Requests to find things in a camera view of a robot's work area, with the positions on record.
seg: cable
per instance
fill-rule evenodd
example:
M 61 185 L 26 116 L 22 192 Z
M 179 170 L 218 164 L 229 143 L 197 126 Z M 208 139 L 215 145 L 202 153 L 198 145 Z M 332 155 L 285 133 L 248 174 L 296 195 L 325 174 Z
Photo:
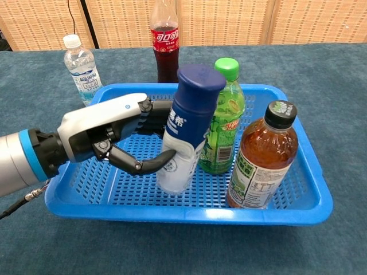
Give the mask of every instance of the cable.
M 41 188 L 37 188 L 32 190 L 30 193 L 26 194 L 23 198 L 13 203 L 7 210 L 5 210 L 2 214 L 0 214 L 0 219 L 4 219 L 12 215 L 15 211 L 17 211 L 21 206 L 25 205 L 26 203 L 32 201 L 39 195 L 41 195 L 48 187 L 50 180 L 46 180 L 45 184 Z
M 69 0 L 68 0 L 68 9 L 69 9 L 71 18 L 73 19 L 73 27 L 74 27 L 74 34 L 75 34 L 75 20 L 74 20 L 73 14 L 71 13 Z

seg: cola bottle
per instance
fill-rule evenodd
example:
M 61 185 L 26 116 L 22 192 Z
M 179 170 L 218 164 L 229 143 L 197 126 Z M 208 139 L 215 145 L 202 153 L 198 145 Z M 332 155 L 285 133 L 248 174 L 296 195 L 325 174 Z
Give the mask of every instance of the cola bottle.
M 157 61 L 158 82 L 177 83 L 179 42 L 174 0 L 155 0 L 150 30 Z

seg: water bottle label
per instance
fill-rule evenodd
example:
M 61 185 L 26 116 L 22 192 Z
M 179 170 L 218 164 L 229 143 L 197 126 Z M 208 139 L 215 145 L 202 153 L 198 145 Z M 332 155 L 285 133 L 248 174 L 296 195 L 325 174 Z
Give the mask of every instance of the water bottle label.
M 173 52 L 179 48 L 178 28 L 167 27 L 151 30 L 153 49 L 158 52 Z
M 90 102 L 97 90 L 102 87 L 96 67 L 84 73 L 70 72 L 70 74 L 74 79 L 83 102 Z

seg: table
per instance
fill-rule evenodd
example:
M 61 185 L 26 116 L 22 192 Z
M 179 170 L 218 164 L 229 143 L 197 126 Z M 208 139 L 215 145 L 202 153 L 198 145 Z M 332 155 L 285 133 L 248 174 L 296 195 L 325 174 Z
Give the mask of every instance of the table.
M 0 135 L 54 131 L 83 106 L 63 52 L 0 52 Z M 151 49 L 94 51 L 103 84 L 155 82 Z M 367 274 L 367 45 L 180 49 L 180 64 L 236 58 L 240 82 L 284 91 L 323 167 L 331 217 L 311 227 L 63 219 L 42 198 L 0 221 L 7 274 Z M 0 211 L 21 190 L 0 198 Z

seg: green bottle cap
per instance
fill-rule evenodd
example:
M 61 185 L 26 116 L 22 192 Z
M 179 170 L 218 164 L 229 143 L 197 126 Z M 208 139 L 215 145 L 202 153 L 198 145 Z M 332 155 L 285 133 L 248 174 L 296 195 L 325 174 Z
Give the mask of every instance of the green bottle cap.
M 239 63 L 233 58 L 219 58 L 214 68 L 223 74 L 228 82 L 235 81 L 239 77 Z

